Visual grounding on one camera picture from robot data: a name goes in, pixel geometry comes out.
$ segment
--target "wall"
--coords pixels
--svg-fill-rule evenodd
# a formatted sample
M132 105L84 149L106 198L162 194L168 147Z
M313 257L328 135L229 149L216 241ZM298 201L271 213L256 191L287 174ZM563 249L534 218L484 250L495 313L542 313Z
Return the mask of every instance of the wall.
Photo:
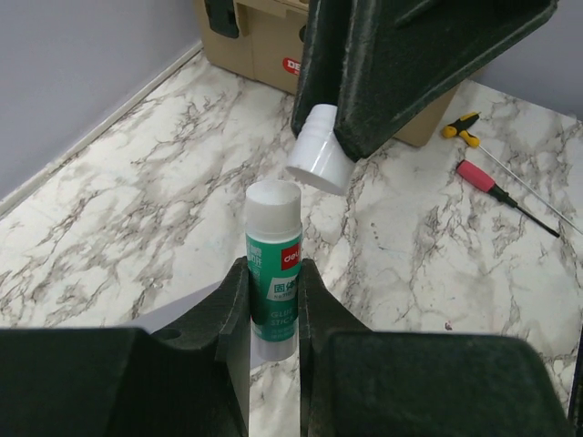
M583 0L559 0L543 27L497 58L478 82L583 119Z
M190 0L0 2L0 199L199 39Z

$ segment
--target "red screwdriver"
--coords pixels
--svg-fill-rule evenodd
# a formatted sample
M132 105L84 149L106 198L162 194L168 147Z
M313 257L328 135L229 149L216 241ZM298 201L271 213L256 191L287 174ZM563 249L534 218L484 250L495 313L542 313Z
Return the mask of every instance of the red screwdriver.
M501 187L499 187L496 182L489 177L484 170L481 168L476 167L470 161L466 161L465 159L457 165L456 170L457 174L460 175L462 178L467 180L470 184L472 184L477 189L484 191L485 193L489 194L493 198L497 199L499 202L506 203L511 208L516 208L520 212L522 212L525 216L529 219L533 220L537 223L541 228L543 228L546 232L548 232L553 237L559 238L560 235L555 230L548 227L538 218L534 217L528 211L524 210L523 208L518 206L518 203L511 198L508 193L506 193Z

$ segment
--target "white marble pattern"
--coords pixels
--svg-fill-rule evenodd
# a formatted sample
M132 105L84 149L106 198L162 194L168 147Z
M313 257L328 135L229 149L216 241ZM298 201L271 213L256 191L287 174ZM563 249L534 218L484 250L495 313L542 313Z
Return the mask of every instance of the white marble pattern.
M113 325L220 280L245 250L245 188L289 178L291 110L197 55L0 221L0 326ZM483 146L583 228L583 124L468 81L444 120L470 111ZM526 339L566 403L583 236L554 239L472 189L462 158L558 226L481 151L435 134L361 162L346 198L303 187L303 255L371 328ZM252 378L251 435L299 435L297 360Z

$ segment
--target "red logo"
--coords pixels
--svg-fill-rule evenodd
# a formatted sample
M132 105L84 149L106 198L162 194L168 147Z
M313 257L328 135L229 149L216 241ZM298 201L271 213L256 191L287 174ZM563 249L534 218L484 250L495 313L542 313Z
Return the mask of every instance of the red logo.
M300 262L300 243L295 243L290 248L281 251L281 269L287 270Z
M298 61L294 61L289 57L283 59L283 68L285 68L285 71L287 71L288 73L292 73L293 75L296 76L300 75L301 66L302 64L300 64Z

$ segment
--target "black latch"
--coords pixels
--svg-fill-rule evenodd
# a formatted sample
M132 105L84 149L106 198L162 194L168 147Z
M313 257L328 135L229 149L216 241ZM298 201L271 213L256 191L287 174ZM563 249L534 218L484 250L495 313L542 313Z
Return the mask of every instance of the black latch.
M210 29L227 38L239 37L233 0L205 0L204 5L209 17Z

